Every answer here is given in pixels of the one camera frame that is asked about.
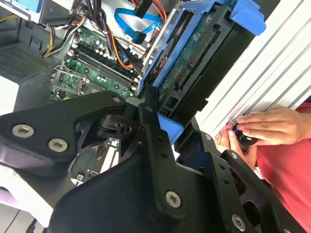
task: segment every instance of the screw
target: screw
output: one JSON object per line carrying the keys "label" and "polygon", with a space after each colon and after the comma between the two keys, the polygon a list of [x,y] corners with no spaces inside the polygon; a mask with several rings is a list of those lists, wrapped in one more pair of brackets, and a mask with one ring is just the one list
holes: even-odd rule
{"label": "screw", "polygon": [[240,232],[244,232],[246,230],[245,223],[242,218],[238,215],[232,215],[231,220],[236,228],[240,230]]}
{"label": "screw", "polygon": [[237,158],[238,158],[238,156],[237,156],[235,153],[231,152],[231,154],[232,154],[232,157],[233,157],[234,159],[237,159]]}
{"label": "screw", "polygon": [[212,138],[208,135],[208,134],[205,134],[205,138],[208,140],[208,141],[211,141]]}
{"label": "screw", "polygon": [[147,109],[151,113],[153,113],[154,111],[149,105],[146,105],[145,109]]}
{"label": "screw", "polygon": [[68,148],[68,143],[61,138],[54,138],[49,141],[49,148],[55,152],[64,152]]}
{"label": "screw", "polygon": [[112,97],[112,99],[117,103],[121,103],[121,99],[119,99],[118,97]]}
{"label": "screw", "polygon": [[181,205],[181,199],[177,193],[168,191],[165,195],[167,203],[174,208],[178,208]]}
{"label": "screw", "polygon": [[12,128],[12,134],[16,137],[27,138],[34,135],[35,130],[30,125],[16,125]]}

